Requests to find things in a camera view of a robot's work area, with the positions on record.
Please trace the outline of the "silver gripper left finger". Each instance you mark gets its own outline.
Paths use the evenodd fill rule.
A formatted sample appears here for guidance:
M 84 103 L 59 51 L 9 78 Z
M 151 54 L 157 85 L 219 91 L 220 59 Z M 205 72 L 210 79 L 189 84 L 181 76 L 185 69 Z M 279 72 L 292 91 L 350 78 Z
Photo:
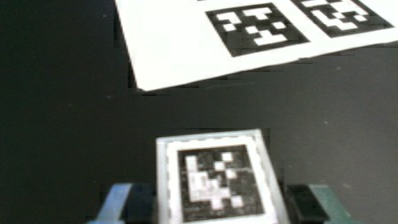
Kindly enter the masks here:
M 87 224 L 153 224 L 155 195 L 155 186 L 148 183 L 114 184 Z

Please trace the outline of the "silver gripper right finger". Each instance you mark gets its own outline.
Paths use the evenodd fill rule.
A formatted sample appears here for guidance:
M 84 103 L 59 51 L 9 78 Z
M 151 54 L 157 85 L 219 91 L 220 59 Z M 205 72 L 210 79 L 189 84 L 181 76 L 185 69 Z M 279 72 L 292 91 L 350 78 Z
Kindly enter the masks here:
M 327 185 L 288 185 L 284 200 L 292 224 L 354 224 L 354 218 Z

